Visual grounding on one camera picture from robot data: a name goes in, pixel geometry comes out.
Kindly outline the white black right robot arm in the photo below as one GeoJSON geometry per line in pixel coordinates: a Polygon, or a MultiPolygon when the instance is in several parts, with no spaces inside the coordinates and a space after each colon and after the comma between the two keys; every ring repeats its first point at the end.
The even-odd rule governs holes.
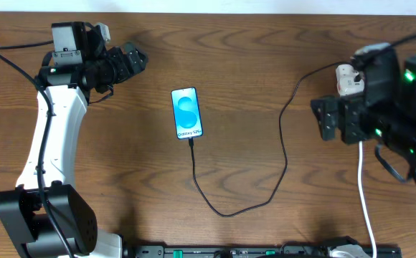
{"type": "Polygon", "coordinates": [[[311,101],[323,140],[376,139],[377,160],[399,182],[416,183],[416,55],[399,65],[388,43],[358,49],[336,69],[337,96],[311,101]]]}

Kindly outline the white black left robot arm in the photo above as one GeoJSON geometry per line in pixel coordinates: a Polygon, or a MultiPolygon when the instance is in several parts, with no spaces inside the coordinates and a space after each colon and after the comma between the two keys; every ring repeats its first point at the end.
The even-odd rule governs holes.
{"type": "Polygon", "coordinates": [[[54,49],[37,75],[38,113],[27,162],[14,189],[0,192],[0,221],[21,257],[129,257],[119,234],[98,227],[75,188],[77,139],[90,93],[103,100],[145,70],[148,57],[131,43],[108,47],[102,23],[51,26],[54,49]]]}

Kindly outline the blue Galaxy smartphone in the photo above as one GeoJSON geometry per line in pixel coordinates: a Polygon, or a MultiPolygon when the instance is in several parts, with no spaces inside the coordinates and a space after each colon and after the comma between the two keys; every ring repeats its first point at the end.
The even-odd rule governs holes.
{"type": "Polygon", "coordinates": [[[195,87],[171,91],[176,136],[179,140],[203,135],[202,118],[195,87]]]}

